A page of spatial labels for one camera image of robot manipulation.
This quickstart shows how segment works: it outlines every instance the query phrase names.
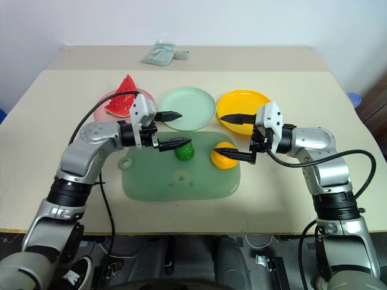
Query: plastic bag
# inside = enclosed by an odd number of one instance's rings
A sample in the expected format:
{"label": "plastic bag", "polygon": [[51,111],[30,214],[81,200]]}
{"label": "plastic bag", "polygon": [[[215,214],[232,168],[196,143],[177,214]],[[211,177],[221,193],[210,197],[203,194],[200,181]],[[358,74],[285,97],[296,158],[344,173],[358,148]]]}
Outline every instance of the plastic bag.
{"label": "plastic bag", "polygon": [[151,65],[166,66],[169,65],[173,59],[187,59],[188,55],[188,50],[177,51],[174,44],[157,43],[141,62],[150,63]]}

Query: shoe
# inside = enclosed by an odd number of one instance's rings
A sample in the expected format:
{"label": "shoe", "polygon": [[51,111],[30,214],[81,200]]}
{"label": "shoe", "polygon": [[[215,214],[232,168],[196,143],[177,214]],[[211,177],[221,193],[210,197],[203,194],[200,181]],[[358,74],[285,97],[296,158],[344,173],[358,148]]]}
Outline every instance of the shoe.
{"label": "shoe", "polygon": [[68,272],[55,283],[55,289],[81,290],[89,280],[93,263],[88,256],[81,257]]}

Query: red watermelon flesh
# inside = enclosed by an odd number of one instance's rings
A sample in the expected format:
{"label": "red watermelon flesh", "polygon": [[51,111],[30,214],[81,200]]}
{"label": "red watermelon flesh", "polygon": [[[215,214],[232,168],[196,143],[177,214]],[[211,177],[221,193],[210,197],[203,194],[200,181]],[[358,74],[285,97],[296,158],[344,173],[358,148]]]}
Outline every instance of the red watermelon flesh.
{"label": "red watermelon flesh", "polygon": [[[120,87],[116,92],[136,91],[133,79],[129,74],[126,75]],[[105,106],[105,112],[120,118],[130,115],[129,109],[134,102],[134,95],[118,95],[110,100]]]}

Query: lemon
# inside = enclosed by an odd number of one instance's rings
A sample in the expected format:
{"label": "lemon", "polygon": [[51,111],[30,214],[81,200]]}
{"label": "lemon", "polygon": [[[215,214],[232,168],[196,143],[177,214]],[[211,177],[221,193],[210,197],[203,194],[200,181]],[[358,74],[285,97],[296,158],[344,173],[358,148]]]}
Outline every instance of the lemon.
{"label": "lemon", "polygon": [[[215,148],[236,148],[230,142],[220,142]],[[215,165],[219,169],[231,169],[238,164],[238,160],[227,158],[214,150],[211,150],[211,160],[213,165]]]}

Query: metal bracket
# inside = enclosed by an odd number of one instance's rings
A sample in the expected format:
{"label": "metal bracket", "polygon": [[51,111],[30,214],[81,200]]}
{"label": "metal bracket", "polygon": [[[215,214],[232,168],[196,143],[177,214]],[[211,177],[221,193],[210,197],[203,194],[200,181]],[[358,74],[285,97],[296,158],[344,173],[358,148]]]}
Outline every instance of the metal bracket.
{"label": "metal bracket", "polygon": [[272,274],[274,286],[277,290],[290,290],[288,275],[284,265],[284,260],[281,257],[268,258],[265,256],[255,256],[255,263],[267,268],[267,271]]}

